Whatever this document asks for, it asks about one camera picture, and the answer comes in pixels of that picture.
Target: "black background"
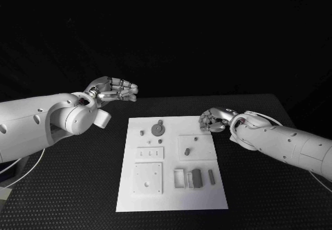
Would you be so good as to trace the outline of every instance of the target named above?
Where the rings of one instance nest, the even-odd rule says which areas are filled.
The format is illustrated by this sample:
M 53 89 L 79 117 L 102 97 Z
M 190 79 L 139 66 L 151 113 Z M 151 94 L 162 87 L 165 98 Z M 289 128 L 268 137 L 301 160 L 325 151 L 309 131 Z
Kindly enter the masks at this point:
M 298 128 L 332 138 L 330 9 L 3 4 L 0 101 L 80 92 L 102 76 L 136 83 L 138 98 L 273 93 Z

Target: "textured table surface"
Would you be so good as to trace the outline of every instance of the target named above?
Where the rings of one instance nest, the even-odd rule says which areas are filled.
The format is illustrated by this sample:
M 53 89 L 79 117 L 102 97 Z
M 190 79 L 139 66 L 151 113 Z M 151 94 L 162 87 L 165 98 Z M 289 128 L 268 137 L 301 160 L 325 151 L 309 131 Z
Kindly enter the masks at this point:
M 113 115 L 107 128 L 93 125 L 47 149 L 14 189 L 0 229 L 331 229 L 330 191 L 308 171 L 232 142 L 229 129 L 213 136 L 230 210 L 116 213 L 129 118 L 194 116 L 216 106 L 256 111 L 295 127 L 272 94 L 112 102 L 103 108 Z

